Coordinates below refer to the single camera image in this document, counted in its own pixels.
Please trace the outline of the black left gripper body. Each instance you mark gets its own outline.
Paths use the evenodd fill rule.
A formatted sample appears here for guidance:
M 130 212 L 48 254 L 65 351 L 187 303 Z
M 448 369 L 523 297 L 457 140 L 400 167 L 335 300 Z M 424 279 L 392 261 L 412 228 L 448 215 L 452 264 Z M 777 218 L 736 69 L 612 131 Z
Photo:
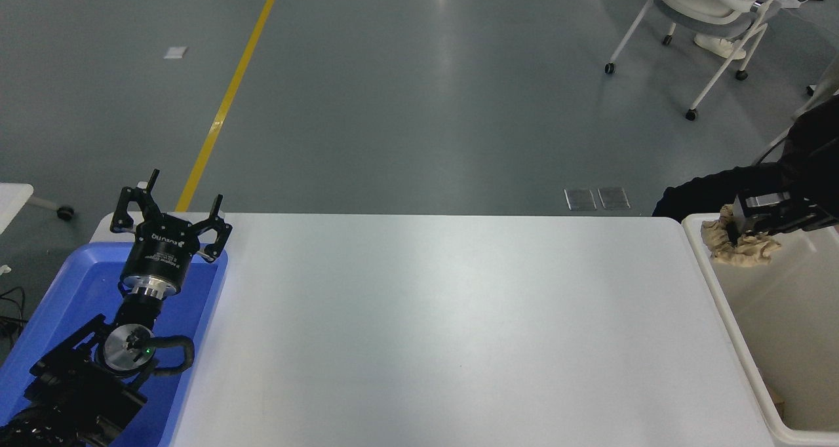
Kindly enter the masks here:
M 164 282 L 167 290 L 180 290 L 200 244 L 193 224 L 174 215 L 146 219 L 137 226 L 134 246 L 120 274 L 124 286 L 144 278 Z

